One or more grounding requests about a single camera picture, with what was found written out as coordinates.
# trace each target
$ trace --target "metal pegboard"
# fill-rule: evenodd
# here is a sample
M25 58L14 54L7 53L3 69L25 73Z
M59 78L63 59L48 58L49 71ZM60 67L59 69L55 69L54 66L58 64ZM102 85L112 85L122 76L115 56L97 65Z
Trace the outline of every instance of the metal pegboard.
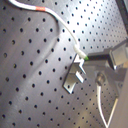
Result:
M19 0L54 10L86 53L103 51L127 34L114 0ZM70 95L62 87L75 52L65 27L43 12L0 2L0 127L101 128L96 85L85 78ZM102 88L108 120L115 92Z

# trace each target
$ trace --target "gray pegboard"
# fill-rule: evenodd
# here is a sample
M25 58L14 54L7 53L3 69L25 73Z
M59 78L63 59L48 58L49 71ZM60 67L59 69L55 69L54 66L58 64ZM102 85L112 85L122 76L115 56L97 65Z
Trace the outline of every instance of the gray pegboard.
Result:
M127 34L114 0L19 0L54 10L86 53L103 51ZM94 81L85 78L73 94L62 87L75 52L66 28L44 12L0 2L0 127L104 128ZM102 88L108 120L115 92Z

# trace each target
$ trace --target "cable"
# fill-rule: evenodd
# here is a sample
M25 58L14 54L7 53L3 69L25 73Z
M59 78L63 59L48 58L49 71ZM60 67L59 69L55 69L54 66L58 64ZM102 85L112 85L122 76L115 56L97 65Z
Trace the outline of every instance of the cable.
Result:
M20 2L17 2L16 0L8 0L10 3L12 3L13 5L15 5L16 7L19 7L19 8L23 8L23 9L27 9L27 10L35 10L35 11L42 11L42 12L47 12L51 15L53 15L56 19L58 19L65 27L66 29L69 31L69 33L72 35L72 37L74 38L75 40L75 45L74 45L74 51L81 57L83 58L84 60L89 60L88 56L83 52L81 51L79 48L79 42L78 42L78 39L76 38L76 36L74 36L74 34L72 33L72 31L68 28L67 24L62 20L62 18L57 15L54 11L52 11L51 9L49 8L46 8L46 7L39 7L39 6L32 6L32 5L27 5L27 4L23 4L23 3L20 3Z
M114 111L115 111L115 108L116 108L116 105L118 103L118 98L116 98L116 100L115 100L115 103L113 105L108 123L106 123L106 121L105 121L105 118L104 118L104 115L103 115L103 112L102 112L102 108L101 108L101 86L99 86L99 85L97 85L97 103L98 103L98 109L99 109L99 112L100 112L100 116L103 120L103 123L104 123L106 128L109 128L112 117L113 117L113 114L114 114Z
M108 128L108 125L105 121L105 118L104 118L104 115L103 115L103 112L102 112L102 108L101 108L101 86L97 85L97 103L98 103L98 109L99 109L99 112L100 112L100 116L103 120L103 123L105 125L106 128Z

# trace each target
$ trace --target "metal bracket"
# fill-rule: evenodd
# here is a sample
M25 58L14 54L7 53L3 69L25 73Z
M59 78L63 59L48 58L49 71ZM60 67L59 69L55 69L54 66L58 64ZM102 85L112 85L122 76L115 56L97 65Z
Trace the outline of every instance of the metal bracket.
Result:
M83 69L83 64L84 64L84 60L80 59L79 56L77 55L74 59L74 62L70 68L70 71L67 75L67 78L65 80L64 83L64 88L71 94L76 82L78 83L83 83L84 82L84 78L81 76L81 72L85 73L84 69Z

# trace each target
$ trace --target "red cable tip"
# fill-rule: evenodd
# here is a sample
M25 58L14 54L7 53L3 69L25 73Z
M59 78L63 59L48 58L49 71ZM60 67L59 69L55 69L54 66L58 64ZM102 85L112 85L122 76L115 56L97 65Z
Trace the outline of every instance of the red cable tip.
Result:
M45 9L45 7L36 6L36 11L43 11L43 12L45 12L46 9Z

